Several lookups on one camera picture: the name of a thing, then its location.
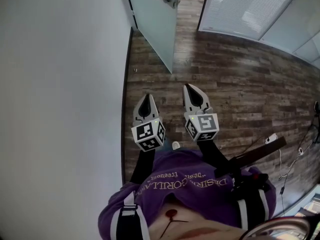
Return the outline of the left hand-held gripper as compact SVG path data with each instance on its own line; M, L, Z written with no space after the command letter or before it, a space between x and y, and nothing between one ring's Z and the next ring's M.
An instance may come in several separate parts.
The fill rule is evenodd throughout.
M162 118L158 116L158 107L150 93L144 95L134 107L133 124L137 126L132 127L131 132L134 142L144 152L155 150L164 145L166 130Z

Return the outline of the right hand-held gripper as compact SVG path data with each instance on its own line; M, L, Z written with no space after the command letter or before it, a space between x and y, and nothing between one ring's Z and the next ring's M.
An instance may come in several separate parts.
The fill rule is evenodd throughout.
M183 86L185 128L194 142L213 140L219 132L218 115L213 113L208 96L192 84Z

